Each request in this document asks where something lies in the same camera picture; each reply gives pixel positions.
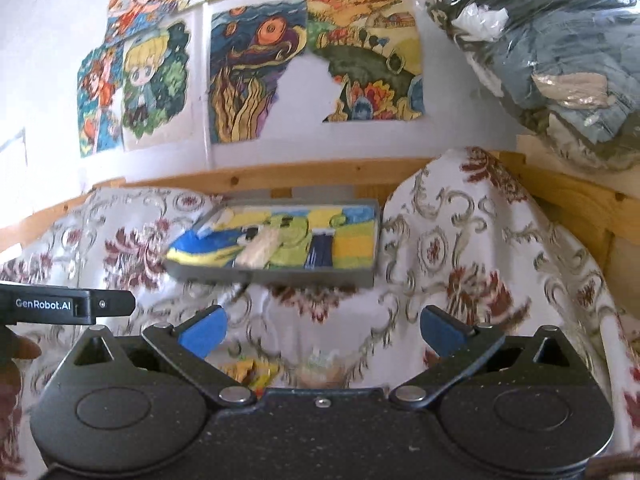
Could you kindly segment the person's left hand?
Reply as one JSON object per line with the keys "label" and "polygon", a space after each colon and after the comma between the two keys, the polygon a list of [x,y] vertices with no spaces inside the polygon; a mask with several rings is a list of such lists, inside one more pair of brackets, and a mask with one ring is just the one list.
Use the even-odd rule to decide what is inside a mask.
{"label": "person's left hand", "polygon": [[1,394],[17,394],[21,389],[21,374],[15,361],[32,361],[41,356],[41,349],[35,342],[14,334],[6,326],[1,326]]}

